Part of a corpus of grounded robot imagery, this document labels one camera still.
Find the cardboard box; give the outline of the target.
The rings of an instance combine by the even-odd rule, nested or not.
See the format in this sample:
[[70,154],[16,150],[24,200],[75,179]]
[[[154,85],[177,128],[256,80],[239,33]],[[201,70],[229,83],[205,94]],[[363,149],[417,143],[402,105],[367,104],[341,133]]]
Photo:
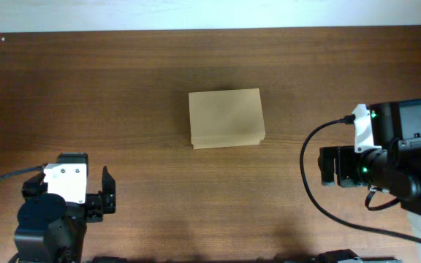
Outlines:
[[193,149],[258,145],[265,123],[258,88],[189,94]]

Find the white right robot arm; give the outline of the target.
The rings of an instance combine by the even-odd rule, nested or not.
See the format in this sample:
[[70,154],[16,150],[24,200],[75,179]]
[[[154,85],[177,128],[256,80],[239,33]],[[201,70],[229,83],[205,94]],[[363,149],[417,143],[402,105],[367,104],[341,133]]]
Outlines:
[[421,238],[421,99],[359,104],[352,114],[354,144],[319,150],[322,185],[393,195]]

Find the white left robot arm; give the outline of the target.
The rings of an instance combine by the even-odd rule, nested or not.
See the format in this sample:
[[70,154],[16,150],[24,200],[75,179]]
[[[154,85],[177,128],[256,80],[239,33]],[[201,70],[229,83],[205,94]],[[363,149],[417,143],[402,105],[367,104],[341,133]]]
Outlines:
[[87,224],[116,211],[115,179],[102,168],[102,189],[87,192],[88,154],[61,153],[24,182],[11,262],[81,262]]

